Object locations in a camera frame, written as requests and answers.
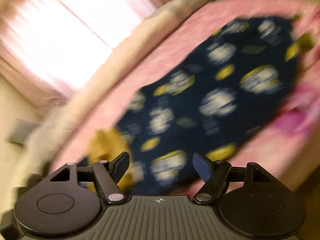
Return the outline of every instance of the sheer curtain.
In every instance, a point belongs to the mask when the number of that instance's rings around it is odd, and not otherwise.
[[[61,102],[155,9],[150,0],[10,0],[0,74],[38,107]]]

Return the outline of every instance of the screw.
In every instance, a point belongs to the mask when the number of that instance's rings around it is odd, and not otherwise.
[[[124,195],[119,193],[113,193],[108,196],[108,199],[111,201],[121,201],[124,199]]]
[[[207,193],[200,193],[200,194],[198,194],[197,196],[196,196],[196,199],[198,200],[198,201],[201,201],[201,202],[204,202],[204,201],[209,201],[209,200],[211,200],[211,196],[209,195],[209,194],[207,194]]]

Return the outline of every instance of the round pad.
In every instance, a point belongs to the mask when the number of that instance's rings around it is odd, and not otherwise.
[[[14,207],[21,230],[39,238],[74,235],[92,225],[100,213],[99,197],[72,181],[44,180],[22,195]]]
[[[247,208],[258,216],[271,217],[282,211],[283,204],[276,197],[259,195],[247,200]]]
[[[304,205],[293,195],[252,195],[244,189],[223,196],[218,208],[231,229],[250,238],[288,237],[305,218]]]
[[[47,214],[60,214],[73,207],[75,201],[72,197],[64,194],[51,194],[40,198],[37,203],[38,209]]]

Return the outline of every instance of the triangular cutout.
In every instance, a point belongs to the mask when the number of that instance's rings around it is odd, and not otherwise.
[[[253,181],[255,182],[272,182],[262,171],[253,169]]]
[[[59,172],[56,176],[54,176],[50,181],[69,181],[70,180],[70,169],[65,168],[61,172]]]

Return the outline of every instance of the bedspread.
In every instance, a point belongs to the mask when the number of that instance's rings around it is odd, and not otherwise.
[[[59,153],[52,170],[81,160],[95,131],[114,125],[140,87],[163,77],[211,33],[235,17],[295,14],[300,15],[294,25],[295,35],[311,31],[316,44],[301,59],[303,66],[310,68],[299,79],[279,116],[230,160],[233,166],[257,162],[276,177],[281,176],[306,142],[320,114],[320,7],[296,0],[228,0],[202,7],[105,95]],[[201,185],[201,181],[196,183],[188,194],[193,195]]]

